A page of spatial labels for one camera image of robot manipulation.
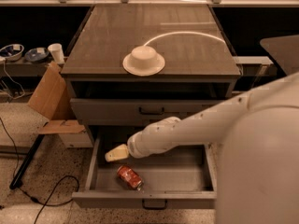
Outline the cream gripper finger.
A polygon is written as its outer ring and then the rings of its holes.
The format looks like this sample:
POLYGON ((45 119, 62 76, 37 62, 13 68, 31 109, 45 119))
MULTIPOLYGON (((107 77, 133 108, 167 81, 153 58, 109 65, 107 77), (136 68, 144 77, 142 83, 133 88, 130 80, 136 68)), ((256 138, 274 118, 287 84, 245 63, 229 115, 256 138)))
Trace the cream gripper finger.
POLYGON ((128 147, 125 144, 121 144, 105 154, 107 162, 124 160, 129 157, 128 147))

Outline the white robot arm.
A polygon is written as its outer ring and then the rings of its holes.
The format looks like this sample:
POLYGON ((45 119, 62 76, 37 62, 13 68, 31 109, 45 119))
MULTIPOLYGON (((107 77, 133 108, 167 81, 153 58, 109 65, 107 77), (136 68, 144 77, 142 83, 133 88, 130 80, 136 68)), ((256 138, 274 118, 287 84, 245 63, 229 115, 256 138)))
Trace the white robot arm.
POLYGON ((105 158, 144 158, 202 143, 222 146, 217 224, 299 224, 299 73, 186 119, 153 123, 105 158))

